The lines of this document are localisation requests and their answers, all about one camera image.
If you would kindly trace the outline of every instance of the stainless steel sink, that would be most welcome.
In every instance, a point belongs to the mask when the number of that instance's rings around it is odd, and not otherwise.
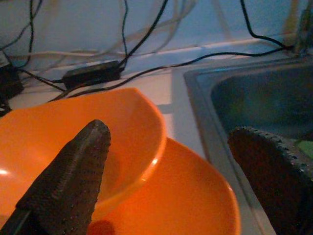
[[[206,155],[234,188],[242,220],[252,215],[257,234],[275,234],[232,158],[227,135],[237,126],[252,126],[287,138],[312,138],[312,57],[195,70],[184,77]],[[251,229],[243,226],[243,234]]]
[[[212,100],[227,133],[238,126],[252,126],[287,138],[313,132],[311,65],[240,72],[218,82],[207,98]]]

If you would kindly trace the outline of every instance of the orange bowl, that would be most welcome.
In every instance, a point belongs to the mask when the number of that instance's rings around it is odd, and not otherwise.
[[[239,207],[231,187],[212,165],[168,139],[148,182],[93,221],[87,234],[239,235]]]
[[[111,146],[93,219],[103,217],[151,176],[166,144],[161,113],[136,89],[14,110],[0,120],[0,225],[61,148],[93,119]]]

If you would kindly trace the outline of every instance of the faucet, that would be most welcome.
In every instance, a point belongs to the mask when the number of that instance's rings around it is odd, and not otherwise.
[[[308,1],[307,8],[302,11],[298,26],[296,42],[293,52],[298,56],[308,54],[308,49],[313,46],[313,14],[311,13],[313,0]]]

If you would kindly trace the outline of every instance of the green object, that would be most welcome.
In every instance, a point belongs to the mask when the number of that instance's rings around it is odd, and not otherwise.
[[[300,141],[296,144],[305,154],[313,159],[313,142],[312,141]]]

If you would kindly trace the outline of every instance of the power adapter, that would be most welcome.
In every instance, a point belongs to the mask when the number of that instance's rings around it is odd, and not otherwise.
[[[11,111],[8,99],[24,89],[19,75],[9,58],[0,50],[0,117]]]
[[[83,67],[68,71],[62,82],[69,90],[81,84],[94,85],[120,79],[123,68],[118,68],[118,61],[106,62],[98,65]]]

